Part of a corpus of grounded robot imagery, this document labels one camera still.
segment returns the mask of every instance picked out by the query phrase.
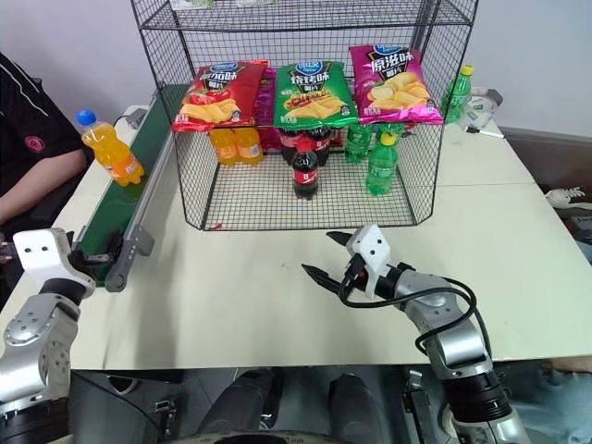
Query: wire mesh basket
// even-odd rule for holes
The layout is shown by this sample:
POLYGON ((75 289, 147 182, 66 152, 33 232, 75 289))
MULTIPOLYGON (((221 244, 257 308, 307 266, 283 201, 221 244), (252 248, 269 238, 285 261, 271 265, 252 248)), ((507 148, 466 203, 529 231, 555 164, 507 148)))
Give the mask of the wire mesh basket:
MULTIPOLYGON (((439 101, 458 76, 477 7, 477 0, 277 0, 254 7, 216 0, 212 9, 174 11, 168 0, 131 3, 171 121, 201 66, 338 60, 353 80, 349 47, 369 43, 421 50, 425 81, 439 101)), ((400 141, 392 190, 381 196, 365 189, 365 163, 346 163, 342 150, 332 151, 311 201, 294 195, 281 155, 268 154, 257 166, 221 166, 206 135, 177 134, 185 218, 206 230, 417 225, 433 212, 442 131, 418 125, 400 141)))

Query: orange soda bottle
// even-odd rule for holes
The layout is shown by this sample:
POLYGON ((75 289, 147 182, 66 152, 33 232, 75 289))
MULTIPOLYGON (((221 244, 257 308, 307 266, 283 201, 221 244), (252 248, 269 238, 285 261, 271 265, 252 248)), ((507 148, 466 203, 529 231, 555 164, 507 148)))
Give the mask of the orange soda bottle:
POLYGON ((240 160, 245 164, 255 165, 263 159, 261 151, 261 139, 255 128, 236 128, 237 148, 239 149, 240 160))
POLYGON ((117 138, 113 125, 97 122, 94 112, 83 109, 76 118, 84 125, 82 141, 92 148, 94 158, 109 172, 122 187, 140 183, 144 168, 133 155, 128 145, 117 138))
POLYGON ((218 162, 221 164, 234 165, 240 160, 232 129, 212 129, 210 131, 210 142, 214 146, 218 162))

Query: gray wall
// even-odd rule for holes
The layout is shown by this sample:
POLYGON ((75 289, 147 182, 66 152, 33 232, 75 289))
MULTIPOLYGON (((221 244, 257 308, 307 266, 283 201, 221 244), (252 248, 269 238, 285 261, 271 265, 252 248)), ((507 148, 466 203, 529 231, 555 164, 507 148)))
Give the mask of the gray wall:
MULTIPOLYGON (((113 120, 148 102, 154 83, 128 0, 1 4, 3 51, 42 77, 69 117, 88 106, 113 120)), ((590 0, 480 2, 465 61, 474 84, 504 96, 500 125, 592 136, 590 17, 590 0)))
POLYGON ((0 48, 71 120, 90 107, 113 121, 154 90, 127 0, 3 0, 0 48))

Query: robotic arm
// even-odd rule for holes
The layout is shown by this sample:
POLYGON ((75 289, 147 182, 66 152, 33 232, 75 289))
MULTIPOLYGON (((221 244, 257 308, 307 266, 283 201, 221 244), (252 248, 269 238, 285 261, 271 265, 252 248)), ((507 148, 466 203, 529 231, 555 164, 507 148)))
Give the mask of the robotic arm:
POLYGON ((390 247, 376 225, 358 228, 353 235, 338 231, 327 235, 351 255, 344 279, 339 283, 319 268, 302 267, 349 307, 392 305, 409 317, 421 333, 415 345, 427 354, 442 383, 461 443, 529 444, 493 371, 487 332, 473 292, 461 282, 418 273, 406 264, 389 265, 390 247), (378 297, 382 301, 351 302, 348 298, 354 288, 364 291, 370 300, 378 297), (457 295, 469 303, 467 312, 461 312, 457 295), (472 314, 477 316, 484 340, 468 320, 472 314))
POLYGON ((69 351, 78 332, 80 302, 93 294, 95 282, 79 271, 85 267, 62 229, 23 231, 14 242, 40 291, 4 333, 0 441, 48 442, 68 434, 69 351))

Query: green chip bag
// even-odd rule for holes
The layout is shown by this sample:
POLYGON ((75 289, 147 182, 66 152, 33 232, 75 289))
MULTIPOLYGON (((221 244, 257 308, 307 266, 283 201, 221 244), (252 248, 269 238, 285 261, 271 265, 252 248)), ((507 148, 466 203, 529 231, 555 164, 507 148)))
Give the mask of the green chip bag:
POLYGON ((277 70, 275 127, 309 130, 357 121, 341 62, 304 62, 277 70))

